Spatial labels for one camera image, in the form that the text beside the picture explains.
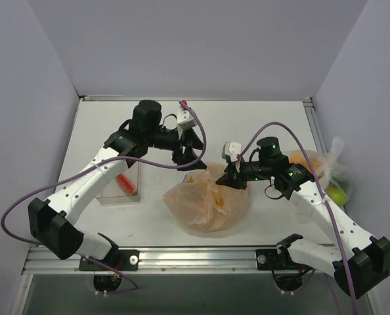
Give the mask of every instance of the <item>white connector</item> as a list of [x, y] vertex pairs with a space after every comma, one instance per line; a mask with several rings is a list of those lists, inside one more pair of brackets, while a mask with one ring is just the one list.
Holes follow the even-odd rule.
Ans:
[[271, 187], [272, 187], [273, 190], [276, 190], [274, 183], [275, 183], [275, 177], [271, 176], [271, 179], [270, 179]]
[[182, 136], [183, 131], [196, 127], [196, 121], [188, 112], [182, 108], [177, 110], [176, 114], [177, 120], [177, 132], [179, 134], [179, 138]]
[[238, 155], [242, 152], [242, 145], [237, 142], [226, 142], [221, 152], [221, 157], [225, 160], [230, 158], [231, 162], [238, 160]]

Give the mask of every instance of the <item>screw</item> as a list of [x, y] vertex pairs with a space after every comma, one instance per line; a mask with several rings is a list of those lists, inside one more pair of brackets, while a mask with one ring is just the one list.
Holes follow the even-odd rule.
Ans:
[[265, 255], [259, 255], [256, 260], [258, 261], [259, 264], [265, 264], [265, 262], [267, 261], [267, 258], [265, 257]]
[[133, 255], [129, 258], [129, 263], [135, 266], [138, 263], [138, 257]]

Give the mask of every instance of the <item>white table surface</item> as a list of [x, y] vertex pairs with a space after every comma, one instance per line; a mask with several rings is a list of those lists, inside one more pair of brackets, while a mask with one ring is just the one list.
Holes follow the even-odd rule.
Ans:
[[[60, 179], [80, 171], [108, 136], [132, 117], [137, 104], [137, 101], [81, 102]], [[160, 104], [163, 116], [175, 113], [178, 106], [177, 102], [171, 101]], [[285, 123], [306, 149], [316, 150], [301, 102], [191, 101], [189, 106], [196, 111], [206, 130], [204, 162], [224, 163], [221, 150], [226, 141], [240, 142], [244, 147], [258, 128], [269, 121]], [[297, 149], [294, 140], [281, 127], [269, 127], [261, 136], [278, 137], [283, 152]], [[164, 150], [149, 149], [144, 158], [172, 164], [171, 152]], [[289, 201], [268, 199], [263, 193], [267, 182], [251, 184], [250, 209], [237, 225], [220, 232], [193, 232], [179, 224], [162, 201], [163, 194], [181, 182], [184, 173], [149, 165], [141, 165], [141, 171], [140, 202], [101, 205], [94, 199], [76, 226], [84, 231], [102, 232], [120, 246], [274, 245], [293, 233], [312, 242], [331, 243], [318, 226], [301, 215]]]

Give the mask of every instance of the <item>clear plastic container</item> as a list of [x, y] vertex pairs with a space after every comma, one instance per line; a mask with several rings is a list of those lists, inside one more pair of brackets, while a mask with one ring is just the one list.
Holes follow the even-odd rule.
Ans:
[[136, 162], [130, 169], [112, 180], [97, 196], [102, 205], [136, 202], [141, 199], [141, 164]]

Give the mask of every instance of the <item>red object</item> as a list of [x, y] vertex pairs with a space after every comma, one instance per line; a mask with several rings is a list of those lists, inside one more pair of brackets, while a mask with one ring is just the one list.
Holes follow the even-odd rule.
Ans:
[[118, 175], [115, 180], [125, 195], [132, 196], [137, 193], [137, 187], [124, 174]]
[[115, 266], [115, 269], [120, 270], [122, 267], [123, 267], [123, 260], [121, 259], [121, 261]]

